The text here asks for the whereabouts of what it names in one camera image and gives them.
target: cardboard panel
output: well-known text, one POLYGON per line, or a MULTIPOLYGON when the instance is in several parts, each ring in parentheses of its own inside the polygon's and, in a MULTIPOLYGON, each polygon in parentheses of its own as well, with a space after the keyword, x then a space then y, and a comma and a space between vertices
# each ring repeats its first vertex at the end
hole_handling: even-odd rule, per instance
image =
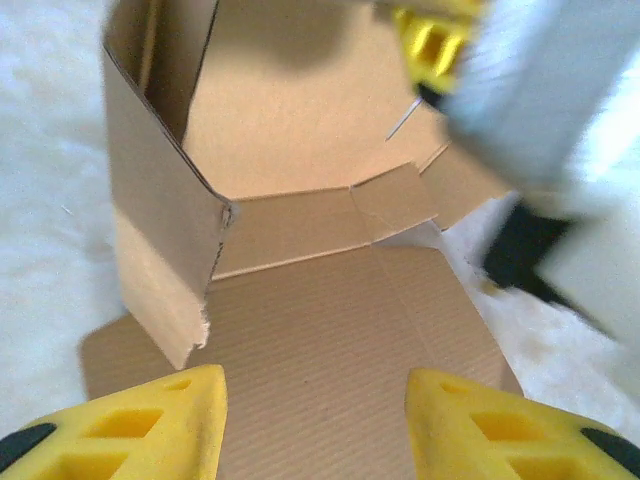
POLYGON ((437 205, 436 224, 446 229, 490 198, 501 198, 509 188, 460 148, 450 145, 422 174, 437 205))
POLYGON ((123 296, 181 366, 206 340, 204 293, 230 205, 198 177, 112 52, 105 51, 104 72, 123 296))
POLYGON ((239 204, 215 278, 238 275, 370 243, 347 189, 239 204))
POLYGON ((436 216, 437 210, 412 164, 351 189, 372 242, 388 238, 436 216))
MULTIPOLYGON (((503 385, 506 363, 440 254, 374 250, 213 284, 215 335, 189 365, 226 371, 226 478, 414 478, 404 419, 409 370, 443 368, 503 385), (428 291, 442 278, 422 300, 419 286, 428 291)), ((130 318, 92 334, 82 361, 92 396, 168 368, 130 318)))
POLYGON ((222 0, 184 146, 233 199, 347 187, 442 144, 389 22, 370 4, 222 0))
POLYGON ((375 249, 434 367, 521 393, 491 332, 444 255, 435 249, 375 249))
POLYGON ((153 63, 145 93, 178 142, 184 136, 217 3, 216 0, 164 0, 159 11, 153 63))
POLYGON ((104 42, 133 82, 140 77, 150 0, 122 0, 111 11, 104 42))

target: white fluffy carpet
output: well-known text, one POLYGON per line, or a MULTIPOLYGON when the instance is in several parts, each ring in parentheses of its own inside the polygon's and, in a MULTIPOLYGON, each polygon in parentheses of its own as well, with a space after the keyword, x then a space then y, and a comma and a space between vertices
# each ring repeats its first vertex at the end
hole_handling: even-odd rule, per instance
MULTIPOLYGON (((108 3, 0 2, 0 436, 84 400, 79 342, 123 311, 98 57, 108 3)), ((639 410, 609 379, 615 345, 526 295, 475 289, 467 259, 495 208, 446 238, 525 392, 640 443, 639 410)))

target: black rubber pad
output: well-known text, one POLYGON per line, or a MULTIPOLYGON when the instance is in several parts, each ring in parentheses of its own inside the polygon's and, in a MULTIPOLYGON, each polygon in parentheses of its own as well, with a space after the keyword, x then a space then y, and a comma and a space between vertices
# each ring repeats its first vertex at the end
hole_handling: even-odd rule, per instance
POLYGON ((420 94, 420 97, 422 98, 422 100, 427 105, 440 111, 440 105, 442 104, 442 100, 444 99, 443 95, 440 95, 438 92, 430 89, 429 87, 427 87, 426 85, 423 85, 422 83, 419 83, 418 85, 416 85, 416 89, 418 90, 418 93, 420 94))
POLYGON ((0 440, 0 473, 24 457, 56 430, 53 423, 41 423, 11 433, 0 440))
POLYGON ((571 307, 536 275, 534 268, 573 225, 539 217, 519 203, 487 249, 482 268, 500 288, 519 288, 547 303, 571 307))
POLYGON ((632 475, 640 478, 640 448, 622 437, 595 428, 583 428, 580 432, 632 475))

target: yellow plastic part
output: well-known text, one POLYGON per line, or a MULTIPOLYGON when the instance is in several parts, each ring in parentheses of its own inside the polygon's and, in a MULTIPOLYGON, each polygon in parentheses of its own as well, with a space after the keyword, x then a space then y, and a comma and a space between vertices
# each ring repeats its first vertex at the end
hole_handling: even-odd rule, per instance
POLYGON ((517 395, 417 369, 405 407, 421 480, 637 480, 580 433, 614 431, 517 395))
POLYGON ((222 367, 197 367, 32 422, 58 428, 0 479, 215 479, 226 418, 222 367))
POLYGON ((450 94, 456 85, 455 67, 469 44, 471 19, 421 16, 395 8, 393 20, 411 83, 423 84, 441 95, 450 94))

